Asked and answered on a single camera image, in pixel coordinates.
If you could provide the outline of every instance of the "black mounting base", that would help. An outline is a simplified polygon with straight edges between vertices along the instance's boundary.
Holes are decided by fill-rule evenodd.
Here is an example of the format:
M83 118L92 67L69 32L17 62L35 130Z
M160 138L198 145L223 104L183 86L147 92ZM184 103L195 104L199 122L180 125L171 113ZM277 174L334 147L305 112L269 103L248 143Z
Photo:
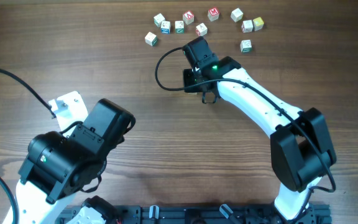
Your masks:
M309 204L297 224L331 224L329 205ZM160 207L158 218L149 218L150 207L114 206L119 218L113 224L286 224L272 204L230 207L233 214L226 218L219 207ZM55 224L70 221L81 207L64 210Z

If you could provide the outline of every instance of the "wooden surface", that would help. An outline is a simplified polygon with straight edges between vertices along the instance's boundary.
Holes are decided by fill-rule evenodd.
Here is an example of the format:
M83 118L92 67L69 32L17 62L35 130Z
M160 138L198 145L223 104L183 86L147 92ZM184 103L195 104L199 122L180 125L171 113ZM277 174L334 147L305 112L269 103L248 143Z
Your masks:
M219 20L207 10L217 6ZM245 19L262 16L265 27L241 33L230 19L240 7ZM192 10L185 34L163 35L153 23L162 13L174 23ZM0 67L15 73L45 100L78 90L90 111L108 98L137 118L124 144L108 155L96 192L114 205L268 203L280 182L270 166L268 137L235 106L203 105L199 95L168 92L154 80L166 51L206 39L220 58L231 56L262 86L304 110L316 107L328 122L337 153L334 223L358 223L358 1L116 2L0 6ZM156 47L145 43L151 31ZM240 53L250 39L253 51ZM188 68L179 52L160 67L164 85L182 86ZM37 134L58 130L49 112L14 80L0 75L0 174L12 191L27 145ZM325 177L320 183L329 186ZM78 205L94 194L80 193ZM0 222L9 201L0 188Z

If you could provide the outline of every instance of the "wood grain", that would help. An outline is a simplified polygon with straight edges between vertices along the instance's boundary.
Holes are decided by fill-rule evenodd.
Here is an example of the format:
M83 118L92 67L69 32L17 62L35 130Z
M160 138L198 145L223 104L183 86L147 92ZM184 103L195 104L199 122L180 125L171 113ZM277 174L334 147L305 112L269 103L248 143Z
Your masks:
M207 10L216 6L219 20ZM245 19L266 25L241 33L230 19L240 7ZM152 22L162 13L196 20L185 34L163 35ZM108 156L97 194L120 205L188 205L271 202L279 181L270 166L269 139L235 106L203 105L199 95L160 89L154 68L166 51L206 39L219 57L231 56L261 85L304 110L327 119L338 161L334 194L311 201L331 205L334 223L358 223L358 1L114 2L0 6L0 67L20 76L46 100L78 90L88 110L108 98L137 118L126 141ZM159 42L144 41L149 32ZM250 39L249 54L240 41ZM188 63L181 53L163 61L164 85L182 86ZM55 120L22 86L0 75L0 174L12 190L30 140L57 130ZM323 179L321 185L328 186ZM74 205L91 195L78 194ZM0 223L9 201L0 189Z

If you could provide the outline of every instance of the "white cube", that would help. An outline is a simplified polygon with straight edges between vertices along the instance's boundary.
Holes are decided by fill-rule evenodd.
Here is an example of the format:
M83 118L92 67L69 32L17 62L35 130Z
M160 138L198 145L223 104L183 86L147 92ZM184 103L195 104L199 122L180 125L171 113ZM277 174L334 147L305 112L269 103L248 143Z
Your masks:
M161 23L161 32L163 34L169 34L171 31L171 22L170 21L163 21Z
M161 27L161 23L165 21L164 16L160 13L156 16L154 16L154 23L157 27Z
M177 34L185 33L185 23L183 21L175 21L175 32Z
M241 30L242 32L252 32L254 25L252 25L252 20L242 21Z
M207 33L207 31L208 31L208 28L205 26L204 23L196 26L196 33L199 36L204 36Z
M244 13L242 13L242 11L239 8L237 8L231 12L230 17L234 22L238 22L242 19L243 15Z
M265 22L262 20L261 17L254 19L254 27L255 31L260 30L264 26Z
M183 21L185 21L185 24L191 24L194 22L194 14L191 11L187 11L183 13Z
M242 53L250 52L252 50L251 41L250 40L241 41L240 49Z
M152 47L157 43L157 36L152 32L149 32L144 39L146 40L146 43Z
M219 11L216 7L208 10L208 18L211 22L219 18Z

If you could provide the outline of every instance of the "cube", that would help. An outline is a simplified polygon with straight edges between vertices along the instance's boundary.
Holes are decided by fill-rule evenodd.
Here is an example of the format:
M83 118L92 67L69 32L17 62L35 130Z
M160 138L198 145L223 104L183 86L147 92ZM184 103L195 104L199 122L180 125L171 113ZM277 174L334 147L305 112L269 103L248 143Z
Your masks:
M152 32L149 32L144 39L146 40L146 43L152 47L157 43L157 36Z
M255 31L260 30L264 26L265 22L262 20L261 17L254 19L254 27Z
M170 21L163 21L161 23L161 32L163 34L169 34L171 31L171 22Z
M254 26L252 25L252 20L242 21L241 30L243 33L252 32L253 28Z
M208 18L211 22L219 18L219 11L216 7L208 10Z
M237 8L231 12L230 17L234 22L238 22L242 19L243 15L244 13L242 13L242 11L239 8Z
M185 33L185 23L183 21L175 21L175 32L177 34Z
M191 24L194 22L194 14L191 11L187 11L183 13L183 21L185 21L185 24Z
M240 49L242 53L250 52L252 50L251 41L250 40L241 41Z
M196 33L198 36L204 36L208 31L208 28L205 26L204 23L196 26Z
M154 23L157 27L161 27L161 23L165 21L164 16L160 13L156 16L154 16Z

